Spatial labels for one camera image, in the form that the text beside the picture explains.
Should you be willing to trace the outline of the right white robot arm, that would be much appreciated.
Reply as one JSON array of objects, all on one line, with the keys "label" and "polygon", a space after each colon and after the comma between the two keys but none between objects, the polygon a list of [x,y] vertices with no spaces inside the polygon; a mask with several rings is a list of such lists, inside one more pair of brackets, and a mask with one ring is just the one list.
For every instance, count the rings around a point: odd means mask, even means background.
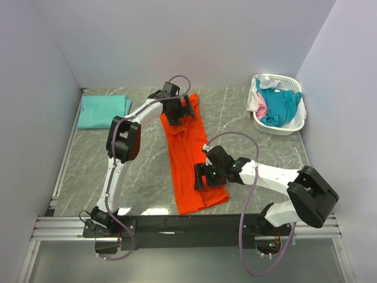
[{"label": "right white robot arm", "polygon": [[194,165],[194,188],[217,187],[227,182],[265,187],[287,196],[282,203],[268,204],[260,213],[260,225],[281,227],[304,222],[321,228],[339,200],[330,184],[311,166],[282,169],[240,157],[234,159],[223,147],[203,147],[205,162]]}]

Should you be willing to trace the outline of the orange t shirt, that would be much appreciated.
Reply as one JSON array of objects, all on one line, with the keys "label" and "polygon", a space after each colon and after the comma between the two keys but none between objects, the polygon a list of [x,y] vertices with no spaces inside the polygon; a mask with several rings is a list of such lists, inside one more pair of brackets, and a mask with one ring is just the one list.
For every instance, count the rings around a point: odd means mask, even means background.
[{"label": "orange t shirt", "polygon": [[160,116],[168,145],[176,206],[181,215],[221,205],[230,200],[223,185],[209,187],[204,181],[204,190],[194,189],[194,165],[206,161],[202,148],[207,143],[207,136],[201,119],[199,95],[192,94],[190,101],[196,117],[183,118],[180,126],[171,126],[164,114]]}]

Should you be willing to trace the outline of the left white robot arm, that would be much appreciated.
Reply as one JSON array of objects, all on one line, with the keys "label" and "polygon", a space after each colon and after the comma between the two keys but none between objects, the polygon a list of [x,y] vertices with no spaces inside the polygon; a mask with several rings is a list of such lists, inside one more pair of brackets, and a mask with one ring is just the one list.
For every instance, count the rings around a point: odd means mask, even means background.
[{"label": "left white robot arm", "polygon": [[91,211],[94,223],[109,230],[120,225],[117,219],[120,193],[125,174],[139,154],[141,130],[162,114],[166,116],[169,126],[179,126],[181,119],[196,116],[188,92],[180,94],[180,87],[168,81],[132,113],[113,118],[106,143],[107,175],[100,198]]}]

